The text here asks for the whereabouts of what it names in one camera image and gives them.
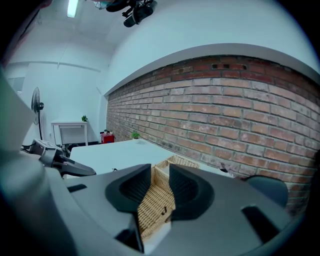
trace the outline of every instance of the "standing fan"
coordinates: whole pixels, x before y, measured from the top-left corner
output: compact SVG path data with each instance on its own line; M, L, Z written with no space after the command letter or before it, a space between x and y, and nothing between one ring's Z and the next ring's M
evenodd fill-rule
M31 109L36 114L33 123L35 125L39 125L40 139L42 140L40 110L44 109L44 104L43 104L43 102L40 102L40 91L39 91L38 87L36 87L34 89L33 94L32 94Z

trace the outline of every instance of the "red container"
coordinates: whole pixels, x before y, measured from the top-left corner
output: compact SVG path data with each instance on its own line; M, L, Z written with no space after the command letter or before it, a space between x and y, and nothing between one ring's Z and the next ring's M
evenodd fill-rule
M101 134L101 144L106 143L114 143L115 142L115 136L110 133L102 133Z

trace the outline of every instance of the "gray chair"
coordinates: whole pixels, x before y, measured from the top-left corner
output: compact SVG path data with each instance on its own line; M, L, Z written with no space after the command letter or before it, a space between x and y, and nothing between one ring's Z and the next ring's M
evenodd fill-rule
M288 189L282 180L262 175L254 175L245 178L244 181L278 205L283 208L286 207L288 202Z

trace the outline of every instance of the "white ceiling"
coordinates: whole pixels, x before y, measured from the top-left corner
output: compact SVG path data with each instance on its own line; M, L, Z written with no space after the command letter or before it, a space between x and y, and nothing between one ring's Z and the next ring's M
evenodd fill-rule
M107 12L99 10L91 0L79 0L75 18L67 17L69 0L54 0L52 4L40 10L38 24L79 33L92 40L118 45L132 33L136 26L123 25L122 10Z

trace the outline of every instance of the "white desk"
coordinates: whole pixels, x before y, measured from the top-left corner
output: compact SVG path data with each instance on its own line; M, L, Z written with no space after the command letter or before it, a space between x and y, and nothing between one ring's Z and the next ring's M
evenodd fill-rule
M140 164L158 164L177 153L148 142L134 139L115 143L79 146L71 150L70 159L93 168L96 174L112 172L114 168L121 170ZM231 177L229 173L198 162L200 169L215 174Z
M83 121L64 121L64 120L54 120L51 122L51 132L54 139L54 144L56 145L56 135L55 135L55 126L58 126L59 132L60 132L60 138L61 138L61 145L62 142L62 136L61 136L61 128L81 128L84 126L84 141L85 145L88 146L88 122Z

